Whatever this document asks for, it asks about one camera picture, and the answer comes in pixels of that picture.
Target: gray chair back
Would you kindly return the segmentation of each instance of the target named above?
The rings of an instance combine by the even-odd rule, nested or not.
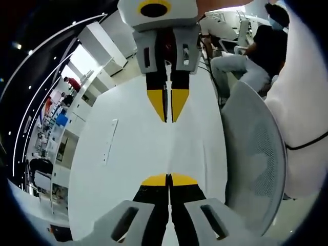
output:
[[[238,35],[238,45],[242,47],[247,47],[249,45],[247,41],[247,32],[249,28],[250,20],[243,19],[240,22],[239,35]]]
[[[222,110],[222,122],[228,159],[226,205],[261,236],[275,218],[284,194],[284,142],[264,101],[241,81]]]

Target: white desk surface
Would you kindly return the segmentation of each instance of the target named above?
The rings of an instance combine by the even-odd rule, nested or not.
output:
[[[198,69],[191,76],[190,96],[176,123],[160,120],[147,97],[145,80],[140,76],[112,88],[97,98],[91,110],[70,174],[68,207],[74,240],[92,232],[93,223],[121,201],[132,200],[142,181],[152,175],[191,176],[206,197],[224,202],[226,145],[208,72]],[[104,165],[104,146],[111,139],[114,119],[118,124]]]

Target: white sleeve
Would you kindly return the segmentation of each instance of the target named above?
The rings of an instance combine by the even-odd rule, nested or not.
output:
[[[210,25],[207,19],[202,19],[200,22],[201,33],[204,36],[210,35]]]
[[[284,142],[297,147],[328,129],[328,74],[313,35],[293,12],[290,18],[285,67],[265,103]],[[328,170],[327,149],[328,137],[304,149],[287,150],[285,193],[289,197],[304,197],[320,190]]]

